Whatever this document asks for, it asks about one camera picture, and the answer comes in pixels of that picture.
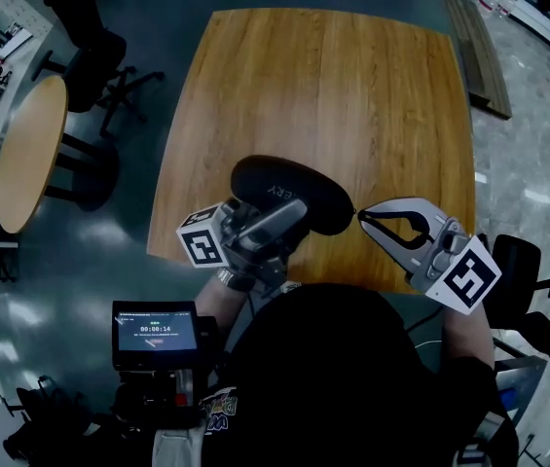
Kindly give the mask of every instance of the wristwatch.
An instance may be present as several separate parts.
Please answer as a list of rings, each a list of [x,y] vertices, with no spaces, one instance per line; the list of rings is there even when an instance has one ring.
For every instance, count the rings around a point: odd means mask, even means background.
[[[215,273],[216,278],[234,291],[248,292],[255,285],[255,279],[250,276],[242,276],[228,269],[220,268]]]

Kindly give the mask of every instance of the small monitor screen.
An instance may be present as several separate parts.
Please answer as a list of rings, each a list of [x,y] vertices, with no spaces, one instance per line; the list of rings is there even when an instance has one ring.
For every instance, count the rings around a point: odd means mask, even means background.
[[[190,351],[197,349],[190,311],[120,312],[115,317],[119,351]]]

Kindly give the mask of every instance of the sticker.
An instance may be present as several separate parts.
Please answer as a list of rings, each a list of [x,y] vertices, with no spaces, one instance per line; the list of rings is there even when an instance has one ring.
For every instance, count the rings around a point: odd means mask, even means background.
[[[179,239],[196,268],[226,267],[229,263],[210,227],[178,231]]]
[[[443,305],[469,314],[480,304],[501,277],[501,270],[477,236],[425,294]]]
[[[212,216],[216,214],[216,210],[219,206],[220,203],[189,215],[188,218],[186,218],[186,221],[181,224],[181,227],[190,227],[191,225],[195,225],[196,223],[202,222],[203,220],[209,220]]]
[[[203,398],[200,409],[205,412],[207,426],[205,435],[229,429],[231,417],[238,409],[238,396],[235,396],[235,387],[219,389],[214,394]]]

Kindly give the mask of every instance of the gray floor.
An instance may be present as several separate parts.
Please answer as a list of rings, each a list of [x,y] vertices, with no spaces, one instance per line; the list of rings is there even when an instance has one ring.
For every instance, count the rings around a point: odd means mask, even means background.
[[[110,360],[112,301],[189,300],[198,292],[207,272],[145,253],[168,129],[211,12],[267,6],[354,11],[450,31],[442,0],[101,0],[104,24],[128,42],[124,64],[139,74],[162,70],[166,79],[138,92],[147,125],[129,115],[111,125],[122,171],[110,201],[86,213],[46,198],[19,237],[19,281],[0,283],[0,377],[8,396],[45,374],[106,410],[118,383]],[[59,27],[37,56],[49,49],[62,62],[75,52]],[[31,88],[24,80],[14,106]],[[66,131],[94,141],[102,116],[98,108],[70,114]],[[241,315],[238,331],[248,316]]]
[[[539,278],[548,278],[550,47],[514,21],[495,19],[487,25],[508,87],[513,118],[504,122],[472,110],[478,172],[477,227],[491,239],[498,234],[511,234],[539,246],[542,250]],[[532,310],[550,318],[546,291],[534,295]],[[523,351],[534,354],[526,343],[520,344],[516,334],[503,336]],[[519,430],[522,440],[530,433],[535,434],[530,447],[534,454],[544,455],[550,448],[550,365]]]

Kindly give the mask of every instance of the forearm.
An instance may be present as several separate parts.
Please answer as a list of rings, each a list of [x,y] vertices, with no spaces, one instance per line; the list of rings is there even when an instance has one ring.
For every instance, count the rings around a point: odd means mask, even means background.
[[[482,304],[469,315],[446,308],[443,317],[443,343],[448,358],[473,356],[495,367],[493,337]]]
[[[213,316],[221,333],[228,333],[236,322],[246,297],[245,292],[230,289],[214,275],[195,298],[197,315]]]

